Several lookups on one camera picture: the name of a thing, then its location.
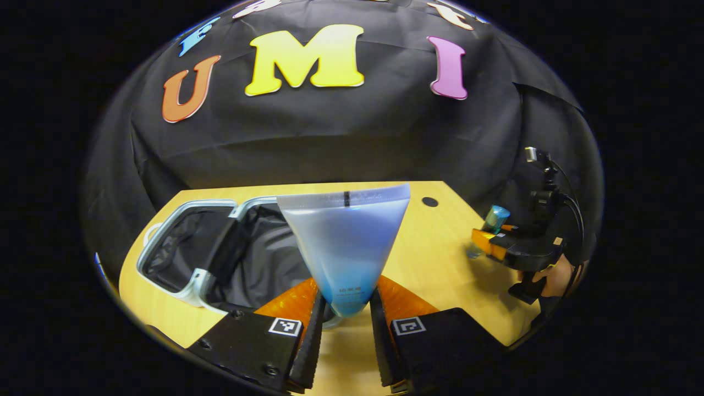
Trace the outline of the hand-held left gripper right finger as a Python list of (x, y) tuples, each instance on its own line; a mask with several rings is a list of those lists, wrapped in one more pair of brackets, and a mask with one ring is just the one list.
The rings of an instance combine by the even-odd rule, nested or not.
[(381, 276), (370, 299), (382, 386), (394, 394), (456, 393), (508, 353), (465, 310), (440, 310)]

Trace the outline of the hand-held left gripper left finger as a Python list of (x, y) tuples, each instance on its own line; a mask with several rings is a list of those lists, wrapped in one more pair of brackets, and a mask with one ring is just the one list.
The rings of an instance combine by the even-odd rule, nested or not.
[(325, 309), (309, 278), (256, 311), (227, 313), (187, 351), (269, 392), (304, 393), (314, 386)]

